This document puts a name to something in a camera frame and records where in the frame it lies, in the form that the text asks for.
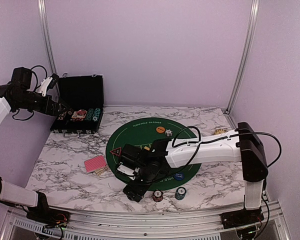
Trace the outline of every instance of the marble table surface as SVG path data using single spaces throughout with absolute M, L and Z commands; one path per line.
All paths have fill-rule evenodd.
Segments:
M 51 133 L 35 163 L 27 189 L 46 194 L 50 206 L 101 212 L 173 212 L 224 206 L 244 201 L 240 162 L 201 165 L 183 187 L 187 193 L 176 200 L 176 189 L 164 191 L 161 202 L 148 191 L 138 203 L 123 193 L 125 184 L 109 170 L 101 176 L 86 173 L 84 161 L 104 155 L 112 133 L 123 124 L 148 117 L 166 118 L 185 126 L 195 125 L 203 136 L 215 129 L 231 129 L 220 108 L 203 107 L 105 107 L 99 132 L 80 138 Z

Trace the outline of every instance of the purple wall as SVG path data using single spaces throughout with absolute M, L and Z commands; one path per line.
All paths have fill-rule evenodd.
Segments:
M 268 192 L 300 240 L 300 0 L 260 1 L 257 21 L 233 116 L 280 139 L 283 154 L 269 170 Z M 278 147 L 262 139 L 269 163 Z
M 107 105 L 226 107 L 249 0 L 47 0 L 58 73 L 104 74 Z
M 10 81 L 16 67 L 48 67 L 41 33 L 37 1 L 0 0 L 0 85 Z M 38 77 L 44 74 L 38 70 Z M 11 114 L 0 126 L 0 176 L 25 186 L 35 161 L 49 135 L 52 118 L 36 113 L 27 121 L 12 120 Z M 0 229 L 6 207 L 0 204 Z

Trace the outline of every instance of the pink playing card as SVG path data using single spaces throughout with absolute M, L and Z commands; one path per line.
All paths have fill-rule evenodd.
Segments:
M 89 160 L 84 161 L 85 169 L 87 173 L 92 173 L 97 169 L 104 168 L 107 163 L 104 156 L 96 156 Z

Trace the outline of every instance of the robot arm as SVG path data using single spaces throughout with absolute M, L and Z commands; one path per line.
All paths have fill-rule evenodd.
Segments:
M 53 74 L 45 79 L 39 92 L 28 91 L 31 84 L 32 71 L 19 67 L 15 68 L 11 81 L 0 86 L 0 124 L 10 111 L 27 109 L 37 111 L 46 115 L 58 116 L 69 109 L 62 100 L 52 101 L 51 95 L 46 95 L 47 90 L 54 87 L 59 77 Z M 49 208 L 45 194 L 35 192 L 23 187 L 5 182 L 0 177 L 0 202 L 7 205 L 22 205 L 29 209 L 27 217 L 46 224 L 56 225 L 56 220 L 60 219 L 60 214 L 67 218 L 69 213 Z
M 131 179 L 123 192 L 136 202 L 143 198 L 152 183 L 166 178 L 167 172 L 173 175 L 190 163 L 242 162 L 244 209 L 223 213 L 222 223 L 226 229 L 263 219 L 261 200 L 268 175 L 267 162 L 262 142 L 246 122 L 240 122 L 236 130 L 203 137 L 201 141 L 198 138 L 176 139 L 173 144 L 172 139 L 159 139 L 153 142 L 151 149 L 126 144 L 118 161 L 117 172 Z

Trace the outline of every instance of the poker chip case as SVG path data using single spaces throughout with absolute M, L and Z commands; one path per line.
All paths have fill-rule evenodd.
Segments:
M 100 109 L 97 121 L 72 121 L 71 114 L 57 117 L 50 130 L 53 133 L 94 134 L 98 132 L 104 112 L 104 84 L 102 75 L 62 77 L 58 81 L 60 98 L 74 111 Z

